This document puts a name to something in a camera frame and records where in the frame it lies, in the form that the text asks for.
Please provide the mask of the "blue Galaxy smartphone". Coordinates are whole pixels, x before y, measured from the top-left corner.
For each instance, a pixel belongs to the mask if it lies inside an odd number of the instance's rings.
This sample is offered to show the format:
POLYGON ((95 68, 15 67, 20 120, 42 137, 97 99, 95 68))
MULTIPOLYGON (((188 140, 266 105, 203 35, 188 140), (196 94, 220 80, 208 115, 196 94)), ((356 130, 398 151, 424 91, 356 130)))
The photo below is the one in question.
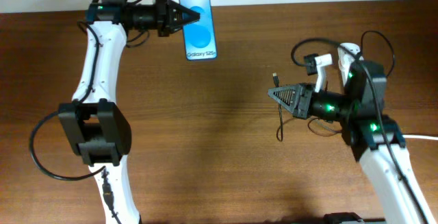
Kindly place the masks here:
POLYGON ((179 0, 200 14, 197 22, 183 27, 185 56, 189 61, 213 60, 218 56, 211 0, 179 0))

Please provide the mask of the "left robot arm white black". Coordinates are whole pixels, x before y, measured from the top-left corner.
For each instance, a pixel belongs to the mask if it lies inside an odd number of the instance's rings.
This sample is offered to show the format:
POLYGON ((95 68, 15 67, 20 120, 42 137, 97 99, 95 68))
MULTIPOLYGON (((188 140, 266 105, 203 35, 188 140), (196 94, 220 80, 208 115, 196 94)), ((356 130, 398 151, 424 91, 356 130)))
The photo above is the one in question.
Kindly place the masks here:
POLYGON ((133 200, 127 159, 131 127, 116 104, 118 70, 129 30, 169 36, 200 14, 172 0, 152 5, 128 0, 92 0, 86 12, 88 46, 81 82, 59 119, 75 155, 88 166, 103 204, 106 223, 141 223, 133 200))

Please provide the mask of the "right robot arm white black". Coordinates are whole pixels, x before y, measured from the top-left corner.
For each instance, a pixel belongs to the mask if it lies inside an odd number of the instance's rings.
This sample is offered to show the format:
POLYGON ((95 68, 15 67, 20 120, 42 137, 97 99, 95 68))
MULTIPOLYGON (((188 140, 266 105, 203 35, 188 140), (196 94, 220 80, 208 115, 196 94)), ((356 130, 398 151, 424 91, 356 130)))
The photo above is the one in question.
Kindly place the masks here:
POLYGON ((271 88, 268 96, 295 118, 314 116, 341 125, 342 138, 371 182, 387 223, 434 223, 403 133, 383 114, 386 86, 383 67, 365 60, 350 65, 342 94, 299 83, 271 88))

